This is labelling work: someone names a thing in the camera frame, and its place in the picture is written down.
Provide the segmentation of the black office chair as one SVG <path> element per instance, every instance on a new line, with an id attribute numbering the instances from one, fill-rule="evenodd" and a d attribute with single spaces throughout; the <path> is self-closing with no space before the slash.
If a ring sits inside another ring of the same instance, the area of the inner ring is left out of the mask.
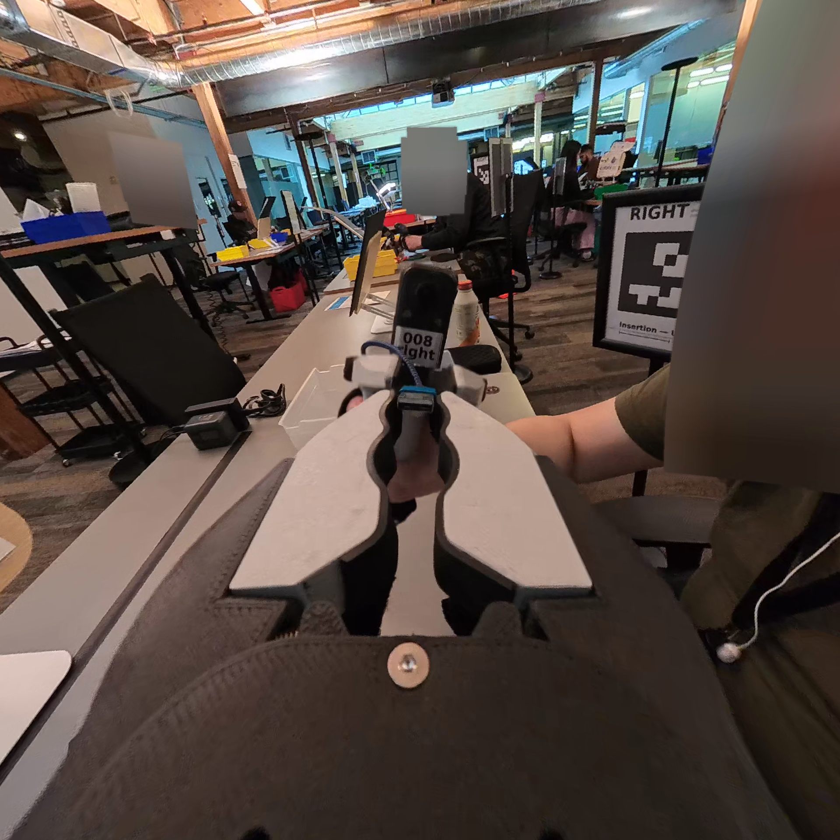
<path id="1" fill-rule="evenodd" d="M 544 191 L 540 170 L 511 178 L 511 212 L 501 222 L 501 236 L 482 238 L 469 243 L 458 257 L 458 265 L 471 281 L 486 320 L 495 337 L 507 345 L 511 371 L 520 384 L 532 379 L 532 372 L 521 363 L 515 331 L 524 331 L 527 340 L 534 333 L 528 324 L 514 320 L 513 299 L 516 293 L 531 287 L 527 253 L 529 226 L 538 199 Z"/>

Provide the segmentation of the person's right hand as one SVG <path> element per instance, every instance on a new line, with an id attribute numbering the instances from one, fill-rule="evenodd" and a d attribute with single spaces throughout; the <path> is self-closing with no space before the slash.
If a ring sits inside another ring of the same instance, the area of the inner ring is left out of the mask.
<path id="1" fill-rule="evenodd" d="M 415 453 L 408 460 L 397 460 L 395 473 L 387 486 L 389 500 L 395 505 L 437 494 L 444 488 L 435 448 L 430 454 Z"/>

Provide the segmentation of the blue storage bin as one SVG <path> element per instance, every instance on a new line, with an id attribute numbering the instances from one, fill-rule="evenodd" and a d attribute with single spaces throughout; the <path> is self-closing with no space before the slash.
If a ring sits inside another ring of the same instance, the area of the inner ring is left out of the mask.
<path id="1" fill-rule="evenodd" d="M 26 236 L 36 245 L 105 235 L 112 231 L 102 211 L 47 216 L 23 220 L 20 224 Z"/>

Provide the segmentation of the person's olive shirt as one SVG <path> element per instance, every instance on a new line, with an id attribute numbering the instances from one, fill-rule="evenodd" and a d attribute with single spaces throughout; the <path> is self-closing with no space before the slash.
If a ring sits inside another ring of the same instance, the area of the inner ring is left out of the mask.
<path id="1" fill-rule="evenodd" d="M 762 401 L 723 432 L 727 492 L 679 599 L 795 831 L 838 838 L 838 426 Z"/>

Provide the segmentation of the white board stand base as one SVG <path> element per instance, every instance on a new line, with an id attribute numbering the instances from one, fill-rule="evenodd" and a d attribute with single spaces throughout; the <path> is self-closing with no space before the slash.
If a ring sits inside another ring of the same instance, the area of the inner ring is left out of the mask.
<path id="1" fill-rule="evenodd" d="M 1 761 L 25 735 L 67 677 L 66 650 L 1 655 Z"/>

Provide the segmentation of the black oval case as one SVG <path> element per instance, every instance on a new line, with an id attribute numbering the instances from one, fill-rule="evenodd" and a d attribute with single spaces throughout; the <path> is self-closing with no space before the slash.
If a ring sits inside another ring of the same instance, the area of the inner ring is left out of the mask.
<path id="1" fill-rule="evenodd" d="M 494 375 L 502 370 L 502 355 L 496 346 L 472 344 L 448 349 L 453 364 L 478 375 Z"/>

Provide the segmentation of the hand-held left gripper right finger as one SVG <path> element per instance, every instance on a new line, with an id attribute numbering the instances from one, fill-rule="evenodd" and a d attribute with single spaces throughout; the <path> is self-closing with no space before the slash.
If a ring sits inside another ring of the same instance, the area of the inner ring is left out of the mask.
<path id="1" fill-rule="evenodd" d="M 594 584 L 538 458 L 507 426 L 440 397 L 434 576 L 444 618 L 469 635 L 488 605 L 593 596 Z"/>

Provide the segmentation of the black framed marker sign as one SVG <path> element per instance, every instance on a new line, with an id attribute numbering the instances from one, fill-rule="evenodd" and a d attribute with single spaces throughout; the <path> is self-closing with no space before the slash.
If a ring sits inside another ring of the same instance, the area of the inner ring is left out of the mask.
<path id="1" fill-rule="evenodd" d="M 602 200 L 592 344 L 668 362 L 704 183 Z"/>
<path id="2" fill-rule="evenodd" d="M 493 217 L 507 217 L 513 206 L 513 142 L 489 139 L 487 149 L 471 158 L 472 172 L 490 193 Z"/>

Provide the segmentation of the clear plastic bin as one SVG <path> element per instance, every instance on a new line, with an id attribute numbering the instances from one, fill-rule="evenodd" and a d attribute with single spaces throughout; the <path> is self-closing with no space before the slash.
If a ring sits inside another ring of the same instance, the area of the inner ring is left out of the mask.
<path id="1" fill-rule="evenodd" d="M 296 451 L 335 420 L 353 387 L 344 378 L 343 364 L 311 370 L 279 420 Z"/>

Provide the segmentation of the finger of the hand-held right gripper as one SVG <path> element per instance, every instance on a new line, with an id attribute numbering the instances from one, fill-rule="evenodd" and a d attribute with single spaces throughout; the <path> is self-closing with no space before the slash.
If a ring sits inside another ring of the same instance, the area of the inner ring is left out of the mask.
<path id="1" fill-rule="evenodd" d="M 439 369 L 439 392 L 453 393 L 467 403 L 482 403 L 487 379 L 457 364 L 443 366 Z"/>
<path id="2" fill-rule="evenodd" d="M 378 392 L 393 392 L 401 373 L 401 361 L 393 354 L 358 354 L 344 362 L 344 380 L 350 383 L 348 401 L 367 399 Z"/>

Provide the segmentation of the person's right forearm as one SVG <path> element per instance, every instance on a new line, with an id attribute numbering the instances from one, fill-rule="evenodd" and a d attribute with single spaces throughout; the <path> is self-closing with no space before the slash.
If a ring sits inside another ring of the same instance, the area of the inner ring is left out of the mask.
<path id="1" fill-rule="evenodd" d="M 630 438 L 615 402 L 611 398 L 572 413 L 524 417 L 507 428 L 579 485 L 662 466 Z"/>

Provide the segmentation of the black slanted panel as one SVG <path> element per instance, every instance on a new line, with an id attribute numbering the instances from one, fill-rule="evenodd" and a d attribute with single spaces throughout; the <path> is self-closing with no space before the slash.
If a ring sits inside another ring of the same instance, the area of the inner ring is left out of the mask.
<path id="1" fill-rule="evenodd" d="M 165 425 L 246 386 L 234 359 L 155 278 L 50 315 Z"/>

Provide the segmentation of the wooden standing desk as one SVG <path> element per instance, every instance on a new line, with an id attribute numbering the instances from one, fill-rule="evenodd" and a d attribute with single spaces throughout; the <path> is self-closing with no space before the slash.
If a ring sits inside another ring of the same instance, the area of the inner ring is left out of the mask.
<path id="1" fill-rule="evenodd" d="M 75 256 L 101 256 L 106 261 L 124 261 L 140 256 L 162 254 L 171 272 L 175 287 L 190 316 L 214 339 L 213 330 L 198 304 L 186 274 L 172 253 L 179 245 L 194 245 L 200 241 L 200 228 L 135 227 L 118 232 L 95 234 L 59 240 L 43 245 L 2 248 L 2 258 L 9 269 L 53 266 Z"/>

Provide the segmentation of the black floor lamp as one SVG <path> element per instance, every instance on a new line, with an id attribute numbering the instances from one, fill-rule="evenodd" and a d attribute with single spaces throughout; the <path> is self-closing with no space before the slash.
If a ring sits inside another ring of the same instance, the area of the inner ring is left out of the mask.
<path id="1" fill-rule="evenodd" d="M 663 173 L 664 166 L 665 166 L 665 154 L 666 154 L 667 142 L 668 142 L 669 134 L 670 134 L 670 128 L 671 128 L 671 124 L 672 124 L 672 121 L 673 121 L 673 114 L 674 114 L 674 110 L 675 110 L 675 106 L 676 106 L 676 97 L 677 97 L 677 89 L 678 89 L 678 86 L 679 86 L 680 73 L 684 68 L 696 63 L 697 59 L 698 59 L 698 56 L 688 56 L 688 57 L 685 57 L 685 58 L 682 58 L 682 59 L 676 59 L 676 60 L 670 61 L 669 63 L 661 66 L 661 68 L 660 68 L 661 72 L 672 73 L 673 74 L 673 79 L 672 79 L 672 84 L 671 84 L 670 97 L 669 97 L 669 100 L 668 100 L 668 110 L 667 110 L 667 113 L 666 113 L 665 128 L 664 128 L 662 140 L 661 140 L 659 148 L 658 148 L 657 162 L 656 162 L 656 166 L 654 168 L 654 186 L 655 187 L 658 186 L 659 179 L 660 179 L 660 177 Z"/>

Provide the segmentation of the white plastic bottle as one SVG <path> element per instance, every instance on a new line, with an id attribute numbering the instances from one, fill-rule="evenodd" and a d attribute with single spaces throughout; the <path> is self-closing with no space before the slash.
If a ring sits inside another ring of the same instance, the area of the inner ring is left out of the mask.
<path id="1" fill-rule="evenodd" d="M 459 279 L 451 313 L 452 326 L 458 347 L 469 347 L 480 339 L 480 302 L 471 280 Z"/>

